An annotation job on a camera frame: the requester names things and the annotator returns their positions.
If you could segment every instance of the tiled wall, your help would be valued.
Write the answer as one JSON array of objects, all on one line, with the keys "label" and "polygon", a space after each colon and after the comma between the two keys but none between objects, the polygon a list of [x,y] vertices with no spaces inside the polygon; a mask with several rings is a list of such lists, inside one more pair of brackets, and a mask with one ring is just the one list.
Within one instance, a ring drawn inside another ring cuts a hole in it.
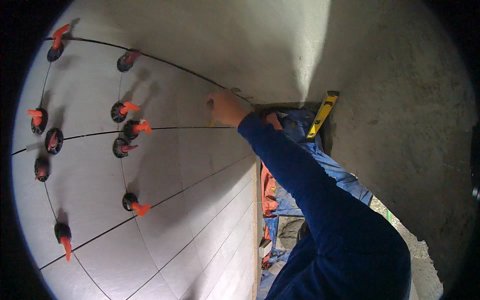
[{"label": "tiled wall", "polygon": [[[25,240],[58,299],[251,299],[253,283],[254,158],[235,128],[215,124],[204,96],[218,87],[169,64],[140,57],[116,69],[123,49],[65,42],[48,63],[41,46],[20,99],[12,174]],[[151,134],[118,159],[119,126],[112,105],[141,106]],[[47,130],[61,127],[63,148],[51,175],[34,180],[45,133],[30,130],[27,109],[42,101]],[[143,217],[123,209],[128,189],[152,209]],[[56,241],[56,221],[72,231],[72,258]]]}]

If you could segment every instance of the dark blue sleeve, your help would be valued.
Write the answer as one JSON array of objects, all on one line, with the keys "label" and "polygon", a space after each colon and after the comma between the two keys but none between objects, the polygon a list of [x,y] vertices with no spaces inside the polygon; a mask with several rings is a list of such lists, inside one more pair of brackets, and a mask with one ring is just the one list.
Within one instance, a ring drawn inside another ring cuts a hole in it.
[{"label": "dark blue sleeve", "polygon": [[376,277],[393,271],[387,270],[388,267],[375,268],[377,274],[368,274],[363,267],[361,270],[345,268],[345,262],[357,258],[364,260],[361,264],[366,266],[382,263],[376,262],[376,257],[387,259],[385,266],[402,266],[396,272],[405,273],[409,269],[409,251],[399,233],[383,216],[337,187],[335,179],[306,151],[272,125],[263,124],[253,113],[243,119],[238,132],[296,200],[310,227],[317,255],[322,261],[328,260],[331,272],[335,273],[334,269],[344,273],[357,271],[363,274],[337,276]]}]

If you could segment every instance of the person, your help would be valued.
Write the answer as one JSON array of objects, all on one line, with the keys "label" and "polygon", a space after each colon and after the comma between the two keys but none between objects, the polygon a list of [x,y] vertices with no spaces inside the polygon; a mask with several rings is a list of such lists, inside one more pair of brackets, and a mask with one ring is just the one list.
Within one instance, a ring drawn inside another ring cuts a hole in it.
[{"label": "person", "polygon": [[207,96],[212,117],[238,128],[297,202],[310,232],[292,250],[266,299],[408,299],[410,253],[380,214],[336,186],[293,141],[229,90]]}]

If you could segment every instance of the blue tarp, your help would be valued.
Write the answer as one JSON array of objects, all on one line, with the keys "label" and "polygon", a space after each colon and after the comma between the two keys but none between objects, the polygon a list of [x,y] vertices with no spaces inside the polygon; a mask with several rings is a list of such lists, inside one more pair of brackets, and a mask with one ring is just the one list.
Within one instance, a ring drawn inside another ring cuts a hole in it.
[{"label": "blue tarp", "polygon": [[[305,151],[310,153],[313,158],[325,169],[326,173],[335,178],[336,185],[349,192],[355,198],[359,199],[366,205],[370,204],[372,193],[365,189],[358,179],[345,171],[338,163],[322,152],[322,141],[320,135],[316,135],[314,142],[306,141],[306,134],[310,129],[315,118],[315,113],[306,109],[290,109],[276,112],[278,120],[283,127],[285,135],[298,143]],[[303,216],[303,213],[295,203],[295,199],[284,188],[278,187],[276,190],[276,201],[278,207],[272,212],[276,217],[265,218],[268,226],[270,238],[272,239],[272,251],[275,251],[276,233],[278,229],[279,216]],[[268,261],[275,263],[277,260],[286,262],[291,251],[285,251],[280,257],[271,257]],[[264,300],[268,294],[276,275],[262,271],[260,288],[257,291],[257,300]]]}]

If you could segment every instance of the hand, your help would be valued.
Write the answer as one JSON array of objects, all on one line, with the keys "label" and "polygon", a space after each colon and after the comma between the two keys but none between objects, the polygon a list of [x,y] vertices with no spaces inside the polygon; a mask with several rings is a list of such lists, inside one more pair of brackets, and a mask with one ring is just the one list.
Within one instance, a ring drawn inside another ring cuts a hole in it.
[{"label": "hand", "polygon": [[212,117],[225,125],[238,127],[249,113],[240,106],[237,96],[230,90],[209,93],[206,103]]}]

